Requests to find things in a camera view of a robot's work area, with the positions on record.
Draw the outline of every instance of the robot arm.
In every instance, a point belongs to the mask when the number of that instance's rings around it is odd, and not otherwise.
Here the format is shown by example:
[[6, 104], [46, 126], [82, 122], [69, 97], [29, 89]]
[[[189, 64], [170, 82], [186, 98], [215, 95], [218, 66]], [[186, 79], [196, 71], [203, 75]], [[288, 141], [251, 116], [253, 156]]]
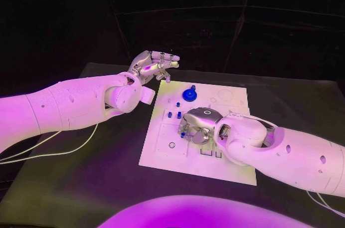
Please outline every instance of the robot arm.
[[128, 72], [59, 82], [36, 93], [0, 99], [0, 153], [39, 134], [90, 127], [130, 113], [140, 101], [151, 104], [156, 92], [144, 87], [157, 76], [170, 82], [166, 69], [180, 57], [144, 51]]
[[345, 148], [341, 145], [253, 116], [230, 113], [218, 119], [219, 116], [209, 108], [193, 109], [184, 115], [180, 127], [186, 132], [186, 124], [193, 124], [197, 130], [203, 130], [206, 121], [215, 124], [203, 139], [187, 135], [187, 140], [203, 144], [213, 138], [238, 165], [253, 166], [269, 177], [307, 191], [345, 197]]

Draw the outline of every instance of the black tablecloth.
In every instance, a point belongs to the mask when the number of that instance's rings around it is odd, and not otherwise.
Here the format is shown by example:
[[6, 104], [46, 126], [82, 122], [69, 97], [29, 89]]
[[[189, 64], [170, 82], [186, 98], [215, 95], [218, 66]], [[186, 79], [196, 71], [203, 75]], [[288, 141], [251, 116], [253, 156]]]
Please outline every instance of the black tablecloth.
[[[128, 67], [90, 63], [81, 77], [118, 74]], [[345, 98], [331, 81], [310, 81], [170, 70], [176, 81], [248, 88], [252, 115], [279, 126], [345, 144]], [[147, 85], [159, 91], [160, 82]], [[75, 153], [28, 160], [0, 204], [0, 223], [94, 228], [134, 204], [170, 195], [203, 195], [264, 207], [307, 224], [340, 227], [345, 219], [321, 207], [305, 191], [256, 171], [258, 186], [138, 165], [153, 105], [101, 123]], [[94, 127], [62, 132], [32, 155], [75, 149]], [[345, 211], [345, 198], [324, 196]]]

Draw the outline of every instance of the hole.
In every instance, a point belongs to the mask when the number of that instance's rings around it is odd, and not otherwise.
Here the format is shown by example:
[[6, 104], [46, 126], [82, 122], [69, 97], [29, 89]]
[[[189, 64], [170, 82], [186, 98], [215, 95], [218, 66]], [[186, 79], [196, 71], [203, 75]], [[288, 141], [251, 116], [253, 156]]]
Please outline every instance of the hole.
[[291, 145], [287, 146], [287, 152], [291, 153], [292, 152], [292, 149], [291, 149]]
[[327, 163], [327, 158], [325, 158], [325, 156], [321, 156], [321, 157], [320, 157], [320, 160], [321, 160], [322, 164]]

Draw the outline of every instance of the blue cap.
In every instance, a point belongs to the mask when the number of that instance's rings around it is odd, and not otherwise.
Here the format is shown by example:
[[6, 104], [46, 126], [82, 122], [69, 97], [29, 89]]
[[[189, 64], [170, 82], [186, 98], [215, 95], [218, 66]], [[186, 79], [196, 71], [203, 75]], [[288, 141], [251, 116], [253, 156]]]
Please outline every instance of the blue cap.
[[193, 102], [196, 99], [197, 99], [197, 92], [196, 90], [192, 88], [192, 89], [187, 89], [184, 92], [183, 92], [183, 95], [182, 97], [184, 98], [184, 100], [187, 102]]

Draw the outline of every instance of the white board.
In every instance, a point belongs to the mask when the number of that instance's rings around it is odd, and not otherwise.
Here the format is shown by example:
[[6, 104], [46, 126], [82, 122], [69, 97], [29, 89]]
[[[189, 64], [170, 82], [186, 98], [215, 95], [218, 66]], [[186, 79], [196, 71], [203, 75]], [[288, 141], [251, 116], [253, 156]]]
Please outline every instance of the white board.
[[[182, 94], [192, 85], [196, 85], [197, 99], [187, 102]], [[248, 89], [241, 87], [161, 81], [138, 164], [256, 186], [253, 167], [236, 165], [218, 149], [215, 142], [200, 146], [189, 143], [179, 135], [179, 112], [184, 115], [193, 108], [209, 107], [223, 116], [229, 111], [249, 115], [246, 94]]]

